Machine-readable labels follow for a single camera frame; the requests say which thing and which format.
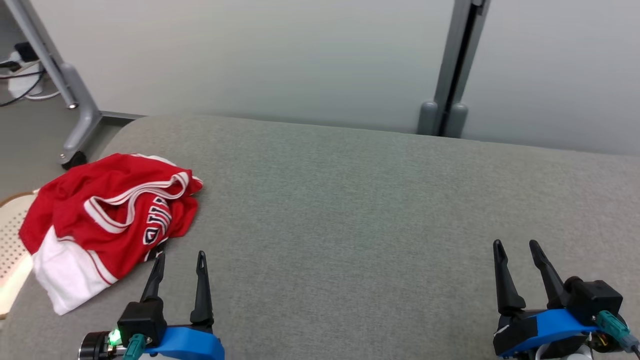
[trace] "power strip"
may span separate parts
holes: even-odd
[[[25,69],[20,72],[16,72],[12,75],[28,75],[28,74],[40,72],[42,71],[42,64],[38,62],[29,66],[29,63],[25,63],[23,65],[23,68]],[[9,92],[13,95],[13,98],[15,99],[20,96],[23,96],[24,93],[26,93],[33,85],[35,85],[33,90],[30,91],[27,95],[39,94],[43,90],[42,81],[38,82],[39,79],[40,79],[39,75],[24,76],[20,78],[11,78],[9,79]]]

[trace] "basketball jersey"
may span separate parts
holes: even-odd
[[[59,315],[80,306],[184,236],[202,181],[159,156],[114,154],[46,184],[20,238]]]

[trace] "gray cushion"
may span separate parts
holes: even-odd
[[[639,158],[183,115],[133,122],[112,152],[204,180],[160,295],[169,324],[187,323],[205,250],[229,359],[495,359],[496,238],[530,308],[547,303],[537,239],[561,277],[621,292],[640,335]],[[64,316],[30,277],[0,358],[74,359],[139,299],[150,267]]]

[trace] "white fabric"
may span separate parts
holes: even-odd
[[[70,236],[58,238],[53,226],[33,254],[33,271],[58,315],[64,315],[117,281],[98,256]]]

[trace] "metal pole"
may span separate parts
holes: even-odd
[[[73,94],[71,94],[71,91],[69,91],[69,89],[67,88],[65,79],[62,77],[62,74],[58,70],[58,67],[53,62],[49,51],[44,46],[42,38],[40,38],[38,31],[31,22],[31,19],[29,18],[29,15],[27,14],[27,11],[24,9],[20,0],[4,0],[4,2],[9,8],[9,11],[11,11],[11,13],[13,14],[13,18],[20,26],[20,29],[22,29],[24,36],[27,38],[27,40],[29,40],[31,47],[40,58],[40,61],[42,62],[44,68],[47,70],[47,73],[51,77],[51,80],[60,91],[60,95],[62,95],[62,98],[64,98],[67,107],[70,109],[75,108],[77,106],[77,103],[74,99]]]

